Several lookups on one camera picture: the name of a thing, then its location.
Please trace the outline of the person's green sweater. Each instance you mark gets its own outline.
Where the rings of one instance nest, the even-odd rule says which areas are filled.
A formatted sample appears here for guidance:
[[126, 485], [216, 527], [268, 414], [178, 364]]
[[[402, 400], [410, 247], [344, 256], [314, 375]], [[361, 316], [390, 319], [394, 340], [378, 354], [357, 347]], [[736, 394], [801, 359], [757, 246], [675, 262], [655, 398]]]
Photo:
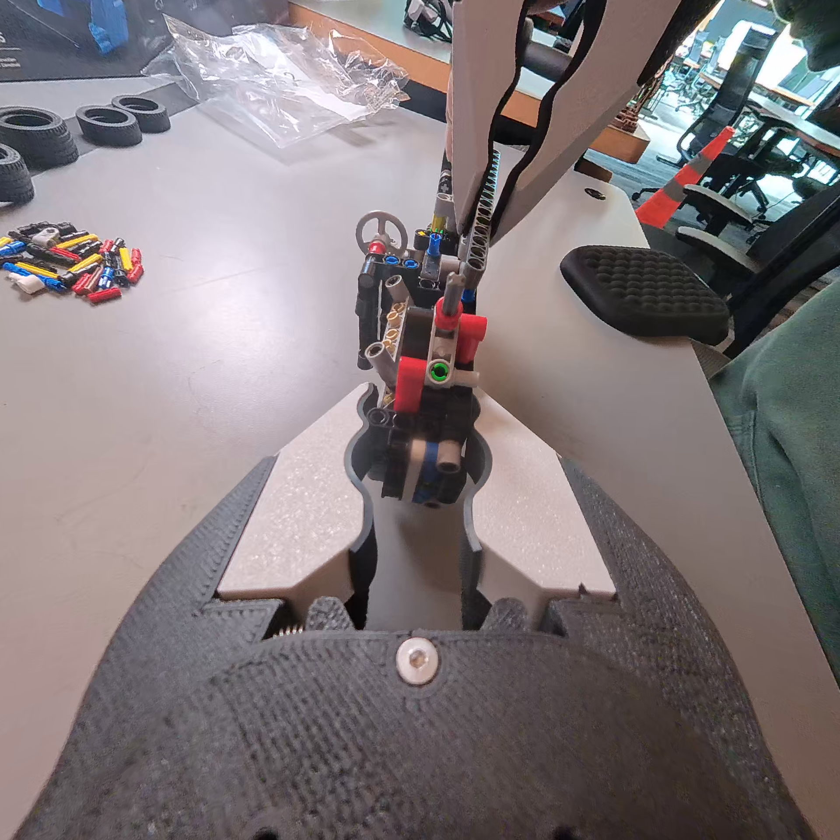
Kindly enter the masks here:
[[710, 388], [839, 680], [839, 283], [756, 340]]

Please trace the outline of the orange traffic cone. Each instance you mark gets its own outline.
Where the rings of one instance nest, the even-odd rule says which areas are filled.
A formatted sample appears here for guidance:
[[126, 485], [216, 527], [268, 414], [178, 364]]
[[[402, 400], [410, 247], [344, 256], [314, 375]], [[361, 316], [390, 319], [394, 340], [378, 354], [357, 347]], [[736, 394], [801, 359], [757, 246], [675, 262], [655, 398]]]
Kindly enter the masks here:
[[683, 165], [670, 181], [636, 210], [637, 221], [653, 228], [664, 228], [687, 198], [687, 187], [699, 183], [733, 134], [734, 128], [731, 125], [724, 127], [700, 152]]

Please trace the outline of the black rubber lego tire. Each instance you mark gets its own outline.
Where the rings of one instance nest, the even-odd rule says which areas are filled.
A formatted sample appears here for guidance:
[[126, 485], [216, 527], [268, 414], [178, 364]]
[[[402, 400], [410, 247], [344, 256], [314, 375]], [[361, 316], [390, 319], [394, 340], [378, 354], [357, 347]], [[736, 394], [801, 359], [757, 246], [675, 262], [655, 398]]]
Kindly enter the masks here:
[[41, 108], [2, 108], [1, 142], [16, 150], [31, 170], [69, 165], [79, 157], [65, 120]]
[[1, 144], [1, 203], [23, 205], [35, 195], [26, 162], [12, 147]]
[[140, 144], [143, 134], [136, 117], [114, 106], [88, 105], [76, 111], [82, 136], [100, 146], [129, 148]]
[[111, 105], [134, 116], [142, 133], [165, 133], [171, 129], [166, 106], [152, 98], [122, 95], [113, 98]]

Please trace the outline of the multicoloured lego vehicle chassis assembly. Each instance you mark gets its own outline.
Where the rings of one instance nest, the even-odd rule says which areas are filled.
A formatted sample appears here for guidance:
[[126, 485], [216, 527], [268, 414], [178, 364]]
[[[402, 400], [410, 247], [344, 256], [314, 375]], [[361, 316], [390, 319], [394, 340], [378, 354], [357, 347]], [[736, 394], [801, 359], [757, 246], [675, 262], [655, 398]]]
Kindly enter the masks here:
[[413, 233], [391, 213], [356, 224], [357, 364], [382, 382], [364, 409], [373, 440], [370, 476], [383, 497], [439, 508], [466, 483], [468, 435], [479, 408], [478, 348], [487, 318], [476, 314], [487, 268], [500, 155], [493, 151], [466, 234], [456, 229], [452, 168], [443, 160], [433, 219]]

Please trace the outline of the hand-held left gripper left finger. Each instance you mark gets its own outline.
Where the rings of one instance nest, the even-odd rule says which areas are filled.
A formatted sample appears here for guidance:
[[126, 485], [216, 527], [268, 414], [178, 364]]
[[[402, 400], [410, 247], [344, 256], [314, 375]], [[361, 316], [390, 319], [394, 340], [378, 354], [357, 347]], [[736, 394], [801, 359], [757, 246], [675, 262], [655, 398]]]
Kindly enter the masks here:
[[217, 585], [221, 600], [351, 598], [351, 552], [372, 514], [348, 453], [373, 393], [357, 386], [279, 451]]

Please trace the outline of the clear crumpled plastic bag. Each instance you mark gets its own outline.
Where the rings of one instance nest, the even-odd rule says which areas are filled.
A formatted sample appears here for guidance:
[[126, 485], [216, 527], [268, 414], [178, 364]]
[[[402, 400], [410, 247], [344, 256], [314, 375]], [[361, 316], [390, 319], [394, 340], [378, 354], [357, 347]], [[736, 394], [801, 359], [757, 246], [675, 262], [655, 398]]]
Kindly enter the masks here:
[[165, 16], [171, 43], [142, 69], [170, 78], [211, 119], [284, 150], [409, 101], [408, 75], [363, 38], [250, 24], [215, 36]]

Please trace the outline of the pile of coloured lego pins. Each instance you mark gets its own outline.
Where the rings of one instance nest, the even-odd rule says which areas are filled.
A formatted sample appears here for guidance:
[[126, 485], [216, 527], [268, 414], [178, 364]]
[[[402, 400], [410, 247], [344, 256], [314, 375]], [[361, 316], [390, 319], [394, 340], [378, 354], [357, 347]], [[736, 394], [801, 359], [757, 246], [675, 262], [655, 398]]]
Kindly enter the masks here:
[[1, 237], [1, 270], [22, 298], [71, 298], [99, 307], [140, 283], [144, 261], [122, 237], [101, 238], [69, 222], [38, 222]]

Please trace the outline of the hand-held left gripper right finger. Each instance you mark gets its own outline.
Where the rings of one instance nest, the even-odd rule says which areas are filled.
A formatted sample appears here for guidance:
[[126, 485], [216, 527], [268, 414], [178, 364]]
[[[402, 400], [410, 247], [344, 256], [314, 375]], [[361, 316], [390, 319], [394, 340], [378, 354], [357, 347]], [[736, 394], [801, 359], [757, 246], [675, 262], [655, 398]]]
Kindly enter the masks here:
[[478, 593], [490, 603], [611, 601], [616, 586], [560, 457], [486, 393], [478, 404], [464, 505]]

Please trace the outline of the black and white device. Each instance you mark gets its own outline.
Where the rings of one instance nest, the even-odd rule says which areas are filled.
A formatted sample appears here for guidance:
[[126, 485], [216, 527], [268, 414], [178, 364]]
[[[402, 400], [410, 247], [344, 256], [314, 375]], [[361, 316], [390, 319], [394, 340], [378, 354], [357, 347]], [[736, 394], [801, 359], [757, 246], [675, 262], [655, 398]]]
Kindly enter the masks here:
[[406, 1], [403, 26], [426, 39], [450, 45], [453, 8], [449, 1]]

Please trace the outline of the black lego set box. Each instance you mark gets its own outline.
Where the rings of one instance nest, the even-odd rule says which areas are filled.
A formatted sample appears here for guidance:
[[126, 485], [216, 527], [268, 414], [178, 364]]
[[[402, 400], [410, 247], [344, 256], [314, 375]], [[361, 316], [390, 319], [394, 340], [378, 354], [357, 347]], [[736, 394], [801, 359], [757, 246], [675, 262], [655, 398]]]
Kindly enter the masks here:
[[138, 77], [202, 2], [2, 1], [1, 81]]

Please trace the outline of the wood edged grey desk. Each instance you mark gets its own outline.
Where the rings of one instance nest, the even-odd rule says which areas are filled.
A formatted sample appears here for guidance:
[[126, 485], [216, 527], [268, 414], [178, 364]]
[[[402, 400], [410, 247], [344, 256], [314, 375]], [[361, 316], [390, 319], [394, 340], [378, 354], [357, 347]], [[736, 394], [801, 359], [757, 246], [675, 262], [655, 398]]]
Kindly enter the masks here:
[[[332, 31], [365, 40], [408, 75], [402, 105], [431, 119], [445, 119], [445, 94], [450, 46], [425, 38], [403, 24], [405, 2], [289, 2], [290, 21], [320, 36]], [[550, 84], [530, 70], [521, 72], [518, 86], [505, 104], [497, 140], [525, 144], [537, 125], [539, 105]]]

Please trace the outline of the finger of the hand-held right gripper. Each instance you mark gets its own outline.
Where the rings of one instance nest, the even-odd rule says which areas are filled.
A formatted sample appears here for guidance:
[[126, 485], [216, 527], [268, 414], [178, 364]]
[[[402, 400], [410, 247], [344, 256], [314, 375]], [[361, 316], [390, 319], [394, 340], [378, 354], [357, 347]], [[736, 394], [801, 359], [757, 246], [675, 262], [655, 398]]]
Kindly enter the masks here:
[[519, 78], [527, 1], [455, 2], [450, 57], [452, 187], [457, 228], [469, 228], [490, 167], [494, 121]]
[[544, 95], [532, 142], [511, 170], [492, 217], [492, 238], [515, 228], [639, 91], [641, 1], [584, 2], [570, 63]]

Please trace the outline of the brown tower model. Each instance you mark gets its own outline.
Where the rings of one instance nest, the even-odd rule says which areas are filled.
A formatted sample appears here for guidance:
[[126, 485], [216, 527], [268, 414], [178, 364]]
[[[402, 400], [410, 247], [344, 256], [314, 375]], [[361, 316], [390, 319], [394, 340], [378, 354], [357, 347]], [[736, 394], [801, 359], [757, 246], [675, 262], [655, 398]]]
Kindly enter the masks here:
[[612, 126], [614, 128], [630, 134], [636, 132], [640, 113], [661, 86], [666, 67], [666, 65], [661, 66], [659, 70], [645, 82], [633, 99], [615, 116], [612, 121]]

